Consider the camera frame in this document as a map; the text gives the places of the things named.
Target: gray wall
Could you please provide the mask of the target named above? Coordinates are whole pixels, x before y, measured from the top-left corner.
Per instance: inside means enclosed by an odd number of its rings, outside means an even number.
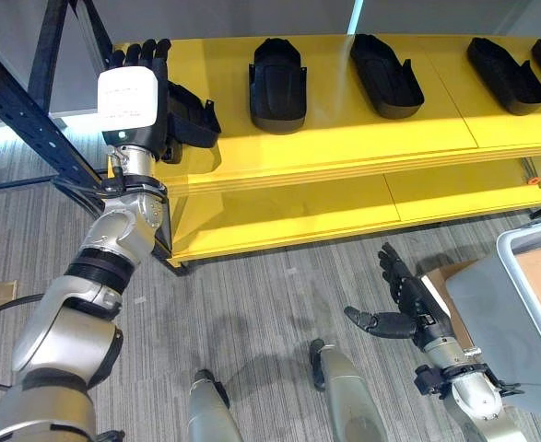
[[[344,33],[354,0],[94,0],[113,41]],[[541,0],[365,0],[359,32],[541,37]],[[46,0],[0,0],[0,55],[28,83]],[[93,109],[95,75],[73,14],[65,22],[52,112]]]
[[[364,0],[358,32],[541,37],[541,0]]]

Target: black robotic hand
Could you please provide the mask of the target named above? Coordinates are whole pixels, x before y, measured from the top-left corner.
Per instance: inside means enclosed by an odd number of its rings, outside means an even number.
[[[392,339],[412,338],[421,350],[441,337],[454,337],[450,318],[434,296],[414,276],[388,242],[379,251],[382,277],[389,283],[391,297],[400,313],[370,314],[346,307],[346,316],[365,332]]]
[[[137,145],[153,154],[156,160],[168,149],[168,50],[169,40],[156,43],[147,40],[143,46],[132,44],[126,51],[112,53],[110,69],[125,69],[128,66],[143,66],[150,69],[158,80],[158,111],[155,122],[147,127],[129,128],[121,131],[103,132],[107,145]]]

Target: gray storage container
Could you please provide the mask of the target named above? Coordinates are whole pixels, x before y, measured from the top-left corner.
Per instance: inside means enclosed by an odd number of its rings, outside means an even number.
[[[541,223],[505,232],[446,287],[493,372],[522,384],[525,394],[505,401],[541,415],[541,304],[514,256],[540,248]]]

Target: yellow shelving unit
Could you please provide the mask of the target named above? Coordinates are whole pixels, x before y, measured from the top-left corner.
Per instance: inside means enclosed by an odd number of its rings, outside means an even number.
[[[295,134],[250,120],[248,64],[265,38],[174,41],[171,80],[215,101],[223,133],[158,163],[173,202],[172,263],[541,205],[516,158],[541,173],[541,108],[502,109],[466,59],[469,36],[380,35],[410,58],[426,98],[412,117],[380,117],[349,49],[353,37],[291,36],[308,68]],[[535,39],[496,38],[522,62]],[[540,69],[533,69],[541,80]]]

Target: robotic hand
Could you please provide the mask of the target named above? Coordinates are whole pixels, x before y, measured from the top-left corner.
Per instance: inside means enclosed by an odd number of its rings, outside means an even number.
[[[99,89],[100,84],[108,87],[99,91],[99,116],[108,122],[103,135],[112,146],[115,177],[104,180],[100,190],[104,213],[18,339],[12,359],[16,382],[0,400],[0,441],[88,442],[123,436],[96,436],[88,390],[111,373],[123,344],[112,320],[162,223],[166,188],[153,175],[167,148],[170,46],[167,40],[150,40],[143,47],[130,46],[126,55],[115,52],[112,69],[100,75]],[[146,85],[151,88],[147,95]]]
[[[518,385],[499,381],[486,364],[465,353],[448,315],[389,243],[382,246],[379,258],[400,312],[370,314],[346,307],[348,318],[375,336],[413,340],[434,365],[416,369],[416,386],[422,395],[440,394],[468,442],[525,441],[501,402],[502,396],[520,393]]]

